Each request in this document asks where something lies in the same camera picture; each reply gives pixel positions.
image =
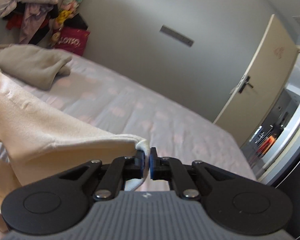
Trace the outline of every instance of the bed sheet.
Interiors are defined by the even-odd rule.
[[[150,141],[159,156],[184,164],[202,160],[255,179],[232,136],[185,107],[101,65],[73,56],[71,74],[56,78],[50,91],[14,79],[51,106],[114,134],[135,134]],[[168,190],[149,178],[142,191]]]

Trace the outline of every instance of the door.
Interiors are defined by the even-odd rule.
[[[238,87],[214,123],[241,147],[266,118],[296,61],[297,47],[272,15],[266,32]]]

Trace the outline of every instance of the pile of clothes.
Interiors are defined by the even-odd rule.
[[[31,41],[36,44],[49,31],[48,20],[58,16],[58,2],[59,0],[0,0],[0,18],[7,17],[8,29],[21,29],[19,43],[28,44]]]

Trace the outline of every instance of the plush doll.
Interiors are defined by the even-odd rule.
[[[61,30],[63,28],[63,23],[66,19],[73,18],[77,14],[77,8],[79,7],[82,0],[63,0],[58,17],[55,19],[52,27],[54,30],[54,35],[50,39],[49,47],[53,47],[59,39]]]

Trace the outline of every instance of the red clothing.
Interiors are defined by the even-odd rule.
[[[14,14],[10,20],[8,20],[6,28],[8,30],[11,30],[13,27],[16,27],[18,29],[21,29],[21,25],[22,25],[22,20],[23,20],[23,15],[21,14]],[[42,25],[40,26],[39,29],[42,29],[43,27],[45,27],[47,24],[49,23],[49,19],[45,18],[45,20],[43,21]]]

